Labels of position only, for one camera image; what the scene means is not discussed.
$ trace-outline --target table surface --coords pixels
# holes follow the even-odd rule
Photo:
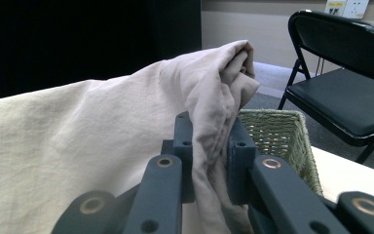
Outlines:
[[[312,147],[323,196],[337,202],[339,194],[360,191],[374,196],[374,170]]]

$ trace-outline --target wall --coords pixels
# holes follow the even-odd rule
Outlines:
[[[246,39],[254,47],[254,60],[292,67],[296,58],[287,31],[289,17],[303,9],[324,11],[325,0],[203,0],[204,49]],[[374,0],[370,0],[364,21],[374,24]],[[308,56],[311,70],[318,59]],[[324,70],[334,69],[326,64]]]

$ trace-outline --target wicker basket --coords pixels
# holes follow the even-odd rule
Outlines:
[[[285,159],[313,191],[322,195],[305,116],[301,112],[243,109],[239,118],[262,154]]]

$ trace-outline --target white cloth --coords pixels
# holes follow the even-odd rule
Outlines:
[[[195,228],[183,233],[229,233],[226,223],[232,232],[250,232],[245,208],[227,199],[223,148],[258,87],[252,53],[238,41],[130,76],[1,98],[0,234],[50,233],[79,195],[103,189],[118,196],[139,183],[185,110],[194,126],[201,225],[183,225]]]

